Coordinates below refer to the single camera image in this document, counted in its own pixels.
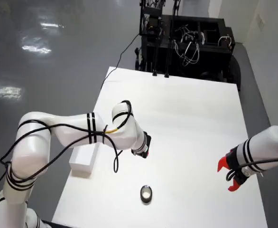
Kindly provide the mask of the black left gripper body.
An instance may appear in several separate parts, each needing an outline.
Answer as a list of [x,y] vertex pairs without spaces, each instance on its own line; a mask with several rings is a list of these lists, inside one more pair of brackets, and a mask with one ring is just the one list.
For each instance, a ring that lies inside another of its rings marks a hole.
[[135,156],[147,158],[149,153],[149,147],[151,142],[151,136],[144,133],[141,139],[138,139],[135,145],[131,148],[131,153]]

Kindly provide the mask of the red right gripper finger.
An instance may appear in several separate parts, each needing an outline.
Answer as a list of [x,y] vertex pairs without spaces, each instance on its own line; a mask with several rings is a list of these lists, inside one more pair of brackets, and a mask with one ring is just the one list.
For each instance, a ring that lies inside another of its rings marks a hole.
[[228,188],[228,191],[234,192],[234,191],[236,191],[239,187],[240,187],[240,184],[239,184],[235,179],[233,179],[233,180],[232,180],[232,185]]
[[226,156],[223,156],[218,161],[217,171],[219,172],[222,168],[228,169],[228,163],[227,163],[227,157]]

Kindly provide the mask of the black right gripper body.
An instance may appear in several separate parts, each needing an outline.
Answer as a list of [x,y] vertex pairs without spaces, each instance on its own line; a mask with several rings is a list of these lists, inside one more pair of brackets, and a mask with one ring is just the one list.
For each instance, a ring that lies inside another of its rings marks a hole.
[[226,175],[226,180],[230,181],[235,179],[240,185],[242,185],[248,177],[246,177],[239,167],[237,159],[237,146],[232,148],[229,153],[226,154],[228,169],[230,170]]

